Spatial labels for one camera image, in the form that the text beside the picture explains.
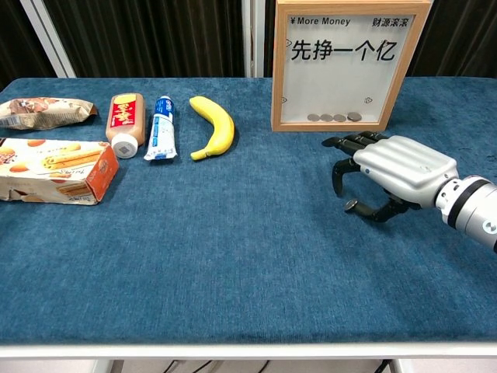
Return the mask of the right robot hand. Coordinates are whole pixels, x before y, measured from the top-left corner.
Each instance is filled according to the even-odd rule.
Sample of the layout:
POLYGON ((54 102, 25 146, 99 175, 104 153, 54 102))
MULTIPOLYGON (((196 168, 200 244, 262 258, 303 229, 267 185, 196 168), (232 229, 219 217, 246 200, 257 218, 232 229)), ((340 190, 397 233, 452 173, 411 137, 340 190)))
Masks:
POLYGON ((343 175, 357 172, 368 176, 388 194, 388 202, 378 209, 357 199, 346 203, 347 213, 370 221, 386 222, 410 208, 434 207, 442 187, 459 177, 455 159, 400 135, 388 137, 363 131, 343 138, 330 137, 321 144, 349 156, 332 167, 332 187, 337 196, 342 195, 343 175))

